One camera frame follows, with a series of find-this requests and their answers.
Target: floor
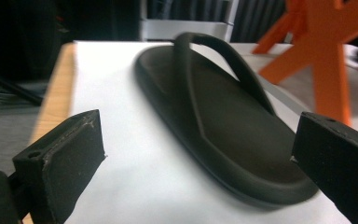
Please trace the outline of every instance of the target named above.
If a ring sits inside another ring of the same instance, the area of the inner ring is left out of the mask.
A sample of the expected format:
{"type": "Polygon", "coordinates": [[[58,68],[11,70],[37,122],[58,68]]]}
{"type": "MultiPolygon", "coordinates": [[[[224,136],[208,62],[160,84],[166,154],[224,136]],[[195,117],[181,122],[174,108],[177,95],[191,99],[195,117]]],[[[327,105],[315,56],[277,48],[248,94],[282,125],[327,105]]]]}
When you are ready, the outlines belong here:
{"type": "Polygon", "coordinates": [[[37,115],[38,107],[0,113],[0,171],[6,175],[14,172],[11,159],[28,146],[37,115]]]}

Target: screw hole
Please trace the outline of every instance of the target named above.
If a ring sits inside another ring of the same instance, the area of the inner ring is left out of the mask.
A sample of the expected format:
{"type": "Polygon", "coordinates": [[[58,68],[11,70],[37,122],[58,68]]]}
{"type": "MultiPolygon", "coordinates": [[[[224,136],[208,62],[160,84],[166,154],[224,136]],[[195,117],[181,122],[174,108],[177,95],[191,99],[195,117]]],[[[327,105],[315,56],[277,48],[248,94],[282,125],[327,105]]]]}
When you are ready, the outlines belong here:
{"type": "Polygon", "coordinates": [[[40,152],[33,152],[28,155],[29,159],[35,158],[40,155],[40,152]]]}

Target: flip-flop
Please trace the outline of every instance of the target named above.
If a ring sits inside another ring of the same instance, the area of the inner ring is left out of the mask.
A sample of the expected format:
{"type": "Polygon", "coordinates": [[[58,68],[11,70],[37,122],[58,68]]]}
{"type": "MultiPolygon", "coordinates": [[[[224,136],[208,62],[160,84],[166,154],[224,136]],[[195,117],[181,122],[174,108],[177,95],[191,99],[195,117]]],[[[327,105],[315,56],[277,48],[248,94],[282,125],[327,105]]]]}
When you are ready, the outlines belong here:
{"type": "Polygon", "coordinates": [[[180,141],[240,198],[292,204],[318,190],[290,162],[295,134],[275,115],[254,73],[228,43],[185,33],[174,46],[142,52],[135,74],[180,141]],[[239,81],[191,50],[191,42],[220,53],[239,81]]]}

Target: sandal strap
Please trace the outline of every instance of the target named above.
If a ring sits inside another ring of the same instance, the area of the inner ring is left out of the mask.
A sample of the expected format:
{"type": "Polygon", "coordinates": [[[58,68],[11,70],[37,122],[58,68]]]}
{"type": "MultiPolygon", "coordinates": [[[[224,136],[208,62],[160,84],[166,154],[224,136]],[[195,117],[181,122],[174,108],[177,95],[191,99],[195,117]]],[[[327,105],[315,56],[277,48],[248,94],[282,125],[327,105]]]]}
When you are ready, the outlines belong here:
{"type": "Polygon", "coordinates": [[[177,36],[173,43],[175,80],[180,87],[176,88],[178,99],[182,106],[191,109],[191,111],[188,111],[188,115],[193,115],[192,117],[197,123],[200,122],[200,116],[196,109],[197,102],[195,100],[191,78],[192,49],[190,48],[190,43],[207,46],[222,55],[240,81],[241,87],[254,97],[271,115],[275,115],[275,111],[259,81],[255,77],[254,72],[240,54],[227,42],[211,35],[184,33],[177,36]]]}

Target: orange wooden stand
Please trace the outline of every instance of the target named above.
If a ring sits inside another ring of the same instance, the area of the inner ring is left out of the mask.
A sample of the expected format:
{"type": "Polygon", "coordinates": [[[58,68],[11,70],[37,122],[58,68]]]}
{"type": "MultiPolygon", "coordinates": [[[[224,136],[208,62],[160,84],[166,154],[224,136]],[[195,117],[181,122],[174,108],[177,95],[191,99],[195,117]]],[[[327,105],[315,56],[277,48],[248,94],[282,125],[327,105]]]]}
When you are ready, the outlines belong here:
{"type": "Polygon", "coordinates": [[[260,75],[277,84],[312,65],[316,112],[350,125],[351,111],[342,45],[358,36],[358,0],[345,4],[342,0],[287,2],[292,8],[296,3],[297,11],[302,7],[305,9],[302,13],[292,12],[292,16],[289,15],[290,11],[283,15],[283,19],[260,40],[254,53],[265,53],[274,43],[281,41],[275,35],[288,30],[285,25],[293,29],[296,24],[293,20],[302,20],[302,14],[307,18],[303,22],[305,27],[295,29],[300,38],[289,50],[260,70],[260,75]]]}

